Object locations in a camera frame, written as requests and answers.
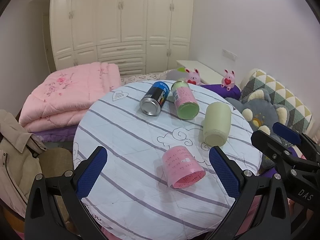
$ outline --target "textured blue pad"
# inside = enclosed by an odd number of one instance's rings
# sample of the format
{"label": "textured blue pad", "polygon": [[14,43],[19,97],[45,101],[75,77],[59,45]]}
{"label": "textured blue pad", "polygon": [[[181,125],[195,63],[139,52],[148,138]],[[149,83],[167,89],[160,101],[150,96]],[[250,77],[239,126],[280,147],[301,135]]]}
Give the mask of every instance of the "textured blue pad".
{"label": "textured blue pad", "polygon": [[78,199],[82,199],[89,195],[104,165],[107,163],[107,158],[107,150],[101,148],[89,166],[85,169],[82,176],[78,179],[76,191]]}
{"label": "textured blue pad", "polygon": [[233,171],[214,147],[210,149],[209,161],[217,173],[228,196],[237,200],[240,195],[240,183]]}
{"label": "textured blue pad", "polygon": [[301,138],[299,133],[291,130],[290,128],[286,127],[285,125],[276,122],[272,130],[275,134],[279,135],[283,139],[287,140],[288,142],[294,144],[294,145],[300,145],[301,144]]}

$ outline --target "purple fabric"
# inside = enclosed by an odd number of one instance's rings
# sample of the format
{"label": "purple fabric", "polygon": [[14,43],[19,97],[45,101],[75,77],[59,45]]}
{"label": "purple fabric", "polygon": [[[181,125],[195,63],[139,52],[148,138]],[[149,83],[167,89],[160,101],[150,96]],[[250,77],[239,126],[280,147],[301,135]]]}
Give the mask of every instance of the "purple fabric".
{"label": "purple fabric", "polygon": [[215,93],[217,93],[219,96],[223,98],[234,98],[235,100],[239,100],[241,96],[241,91],[237,86],[234,86],[230,89],[230,91],[227,91],[227,88],[221,87],[221,84],[217,85],[201,85],[200,87],[209,89]]}
{"label": "purple fabric", "polygon": [[75,138],[77,125],[54,128],[41,132],[34,132],[42,142],[65,142],[73,141]]}
{"label": "purple fabric", "polygon": [[[292,156],[298,157],[296,151],[292,147],[289,147],[288,150],[289,152],[291,152]],[[276,173],[277,173],[276,169],[272,168],[271,170],[268,170],[265,173],[263,173],[261,176],[271,178]]]}

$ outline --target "gray plush toy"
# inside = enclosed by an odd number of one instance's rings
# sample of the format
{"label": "gray plush toy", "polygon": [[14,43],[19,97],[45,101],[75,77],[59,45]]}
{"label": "gray plush toy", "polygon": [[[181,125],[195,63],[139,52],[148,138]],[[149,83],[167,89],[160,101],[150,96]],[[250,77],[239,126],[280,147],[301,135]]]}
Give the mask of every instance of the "gray plush toy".
{"label": "gray plush toy", "polygon": [[[272,126],[276,122],[284,125],[288,124],[289,111],[283,105],[271,104],[270,96],[265,89],[258,89],[242,100],[237,101],[233,98],[226,98],[247,120],[253,131],[262,130],[277,141],[281,142]],[[262,156],[261,167],[271,169],[275,163],[265,155]]]}

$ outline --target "white wardrobe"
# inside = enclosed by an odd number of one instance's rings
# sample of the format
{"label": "white wardrobe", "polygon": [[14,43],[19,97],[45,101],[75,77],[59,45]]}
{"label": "white wardrobe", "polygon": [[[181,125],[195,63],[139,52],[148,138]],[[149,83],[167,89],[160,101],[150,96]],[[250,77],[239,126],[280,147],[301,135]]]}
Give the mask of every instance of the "white wardrobe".
{"label": "white wardrobe", "polygon": [[122,76],[162,72],[188,59],[193,0],[51,0],[57,70],[95,61]]}

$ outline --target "folded comforter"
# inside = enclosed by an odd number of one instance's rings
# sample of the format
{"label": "folded comforter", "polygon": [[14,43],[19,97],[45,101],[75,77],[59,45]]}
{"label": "folded comforter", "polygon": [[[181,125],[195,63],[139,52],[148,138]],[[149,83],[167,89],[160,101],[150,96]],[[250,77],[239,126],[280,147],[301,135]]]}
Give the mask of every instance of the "folded comforter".
{"label": "folded comforter", "polygon": [[28,96],[19,123],[28,132],[79,124],[95,101],[120,86],[115,64],[94,62],[56,71]]}

